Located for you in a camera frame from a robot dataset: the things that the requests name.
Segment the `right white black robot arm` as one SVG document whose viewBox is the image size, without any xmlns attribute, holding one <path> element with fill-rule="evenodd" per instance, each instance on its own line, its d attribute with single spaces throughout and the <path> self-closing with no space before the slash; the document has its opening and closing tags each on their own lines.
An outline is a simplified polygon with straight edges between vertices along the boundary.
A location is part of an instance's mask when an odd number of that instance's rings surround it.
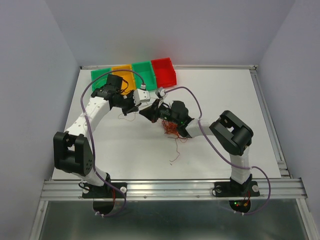
<svg viewBox="0 0 320 240">
<path fill-rule="evenodd" d="M 155 123 L 161 119 L 176 125 L 180 137 L 191 139 L 198 136 L 215 136 L 223 149 L 229 154 L 231 175 L 229 181 L 218 181 L 212 193 L 216 197 L 258 197 L 257 182 L 252 181 L 249 167 L 249 147 L 254 135 L 250 127 L 231 111 L 224 111 L 212 123 L 201 123 L 189 116 L 189 110 L 182 101 L 171 105 L 155 100 L 152 105 L 139 111 L 139 114 Z"/>
</svg>

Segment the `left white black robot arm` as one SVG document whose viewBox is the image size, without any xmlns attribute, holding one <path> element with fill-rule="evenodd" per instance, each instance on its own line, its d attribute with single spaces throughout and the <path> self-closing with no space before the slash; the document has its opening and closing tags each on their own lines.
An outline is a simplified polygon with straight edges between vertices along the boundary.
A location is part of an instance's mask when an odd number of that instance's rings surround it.
<svg viewBox="0 0 320 240">
<path fill-rule="evenodd" d="M 81 114 L 65 131 L 53 136 L 54 167 L 94 186 L 100 197 L 111 193 L 112 184 L 110 175 L 96 166 L 93 132 L 113 108 L 121 109 L 126 115 L 138 111 L 141 104 L 136 90 L 122 87 L 128 84 L 123 77 L 114 71 L 105 73 L 104 77 L 106 83 L 92 91 L 87 104 L 84 103 L 86 92 L 101 78 L 97 77 L 84 89 L 80 97 Z"/>
</svg>

